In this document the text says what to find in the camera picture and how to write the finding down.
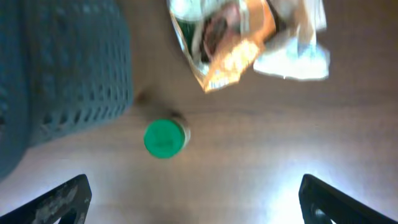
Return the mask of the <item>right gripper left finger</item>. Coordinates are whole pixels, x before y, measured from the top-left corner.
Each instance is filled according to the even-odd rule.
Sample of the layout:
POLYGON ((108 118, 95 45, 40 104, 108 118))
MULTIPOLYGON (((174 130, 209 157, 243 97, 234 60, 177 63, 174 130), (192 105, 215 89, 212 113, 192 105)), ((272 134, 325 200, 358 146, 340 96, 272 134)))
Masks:
POLYGON ((84 224, 92 192, 80 174, 29 203, 1 216, 2 224, 84 224))

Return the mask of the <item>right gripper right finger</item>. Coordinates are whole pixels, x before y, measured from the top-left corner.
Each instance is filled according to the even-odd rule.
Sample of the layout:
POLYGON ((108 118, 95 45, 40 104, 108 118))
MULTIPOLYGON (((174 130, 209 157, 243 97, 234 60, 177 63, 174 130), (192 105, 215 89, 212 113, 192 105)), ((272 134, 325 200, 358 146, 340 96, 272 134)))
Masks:
POLYGON ((310 174, 303 176, 298 197, 305 224, 397 224, 310 174))

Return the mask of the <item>green-lid jar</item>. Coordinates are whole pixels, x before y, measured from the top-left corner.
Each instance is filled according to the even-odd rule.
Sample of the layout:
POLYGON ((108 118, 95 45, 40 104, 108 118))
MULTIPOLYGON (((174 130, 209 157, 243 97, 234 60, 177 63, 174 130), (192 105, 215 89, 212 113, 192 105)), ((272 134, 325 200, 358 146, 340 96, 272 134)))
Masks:
POLYGON ((180 118, 157 119, 151 122, 143 136, 149 153, 158 159, 169 159, 187 146, 190 128, 180 118))

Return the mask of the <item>white beige pouch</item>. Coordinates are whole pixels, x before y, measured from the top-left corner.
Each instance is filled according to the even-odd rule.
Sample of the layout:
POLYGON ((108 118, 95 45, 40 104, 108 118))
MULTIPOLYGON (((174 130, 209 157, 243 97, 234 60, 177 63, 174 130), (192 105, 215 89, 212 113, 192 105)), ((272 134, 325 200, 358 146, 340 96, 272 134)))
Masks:
POLYGON ((322 0, 276 0, 270 5, 277 33, 265 41, 265 51, 255 60, 255 72, 300 81, 329 76, 330 53, 317 43, 317 32, 326 30, 322 0))

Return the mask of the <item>orange snack bag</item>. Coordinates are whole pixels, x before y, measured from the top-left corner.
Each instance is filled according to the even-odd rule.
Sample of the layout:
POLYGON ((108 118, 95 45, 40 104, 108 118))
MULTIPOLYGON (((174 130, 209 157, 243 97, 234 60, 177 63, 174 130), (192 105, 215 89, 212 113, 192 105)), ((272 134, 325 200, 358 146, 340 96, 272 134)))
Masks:
POLYGON ((177 39, 203 91, 240 81, 277 31, 267 0, 168 0, 177 39))

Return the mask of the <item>grey plastic basket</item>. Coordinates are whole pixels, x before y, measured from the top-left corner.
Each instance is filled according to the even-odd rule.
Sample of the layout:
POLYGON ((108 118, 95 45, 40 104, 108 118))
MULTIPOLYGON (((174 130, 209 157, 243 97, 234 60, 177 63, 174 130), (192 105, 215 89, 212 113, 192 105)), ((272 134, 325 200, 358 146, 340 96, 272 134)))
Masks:
POLYGON ((30 147, 121 116, 130 33, 114 0, 1 0, 1 178, 30 147))

